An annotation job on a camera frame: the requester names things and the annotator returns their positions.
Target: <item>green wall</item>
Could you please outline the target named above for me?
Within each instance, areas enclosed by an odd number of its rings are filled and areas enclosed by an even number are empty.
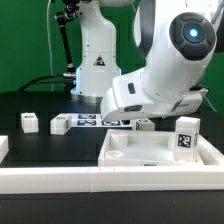
[[[50,74],[47,43],[46,12],[48,0],[0,1],[0,92],[17,90],[28,81]],[[66,62],[56,12],[63,9],[57,0],[51,6],[51,35],[54,73],[63,73]],[[117,28],[117,64],[123,74],[145,65],[135,48],[132,37],[132,7],[102,9],[103,15]],[[75,66],[81,63],[81,33],[75,20],[67,26]],[[213,57],[202,84],[211,91],[208,95],[214,107],[224,115],[224,54]],[[32,90],[50,90],[50,86],[35,86]],[[62,90],[62,85],[55,88]]]

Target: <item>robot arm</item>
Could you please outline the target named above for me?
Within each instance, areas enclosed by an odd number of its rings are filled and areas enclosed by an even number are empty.
[[[192,113],[208,92],[192,87],[203,77],[213,56],[221,13],[215,22],[211,20],[221,1],[142,0],[141,4],[147,2],[155,11],[154,17],[149,17],[154,22],[153,32],[144,24],[140,26],[148,37],[151,35],[146,40],[151,41],[150,49],[142,53],[146,67],[113,79],[101,103],[104,120]],[[140,17],[146,8],[141,4]]]

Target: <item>black tabletop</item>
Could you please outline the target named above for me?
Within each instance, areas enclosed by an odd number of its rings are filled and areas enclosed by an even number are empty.
[[[38,134],[24,134],[20,114],[35,112]],[[62,92],[0,95],[0,134],[9,136],[1,167],[96,166],[106,128],[72,128],[50,135],[59,113],[100,113],[99,105],[77,103]],[[200,134],[221,152],[224,118],[202,105]],[[178,117],[153,119],[156,130],[174,131]],[[0,223],[223,223],[224,191],[151,191],[0,195]]]

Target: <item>small white cube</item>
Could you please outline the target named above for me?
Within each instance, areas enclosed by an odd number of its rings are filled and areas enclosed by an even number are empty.
[[[51,134],[64,135],[72,126],[72,116],[69,114],[59,114],[51,120]]]
[[[155,123],[148,118],[131,120],[131,124],[134,131],[155,131]]]
[[[176,121],[174,158],[193,162],[197,152],[200,119],[181,117]]]
[[[21,122],[24,133],[39,132],[38,119],[35,113],[22,113]]]

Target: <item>white tray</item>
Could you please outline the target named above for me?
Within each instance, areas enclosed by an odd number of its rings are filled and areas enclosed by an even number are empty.
[[[115,135],[128,135],[126,147],[117,148],[111,144]],[[175,133],[156,131],[129,131],[109,129],[104,140],[98,166],[176,166],[204,165],[201,156],[196,151],[196,160],[187,162],[175,160],[173,149]]]

